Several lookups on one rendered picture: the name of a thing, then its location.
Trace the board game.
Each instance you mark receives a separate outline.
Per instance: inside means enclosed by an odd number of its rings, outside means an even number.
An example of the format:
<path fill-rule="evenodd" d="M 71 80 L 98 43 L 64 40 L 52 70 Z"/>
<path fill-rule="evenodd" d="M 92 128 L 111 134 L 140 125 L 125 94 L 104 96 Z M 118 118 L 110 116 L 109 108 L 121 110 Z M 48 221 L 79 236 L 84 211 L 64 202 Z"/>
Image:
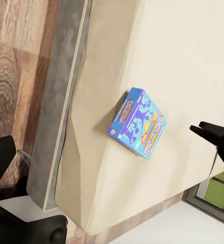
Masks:
<path fill-rule="evenodd" d="M 146 91 L 132 87 L 107 134 L 149 160 L 167 122 Z"/>

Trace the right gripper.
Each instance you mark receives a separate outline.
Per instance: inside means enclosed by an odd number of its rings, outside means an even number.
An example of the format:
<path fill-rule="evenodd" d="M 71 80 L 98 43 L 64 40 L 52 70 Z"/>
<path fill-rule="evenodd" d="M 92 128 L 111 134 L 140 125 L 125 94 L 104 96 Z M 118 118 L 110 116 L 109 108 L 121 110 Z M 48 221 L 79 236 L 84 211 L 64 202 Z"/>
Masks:
<path fill-rule="evenodd" d="M 221 137 L 224 135 L 224 127 L 201 121 L 199 126 L 190 126 L 190 130 L 218 147 Z"/>

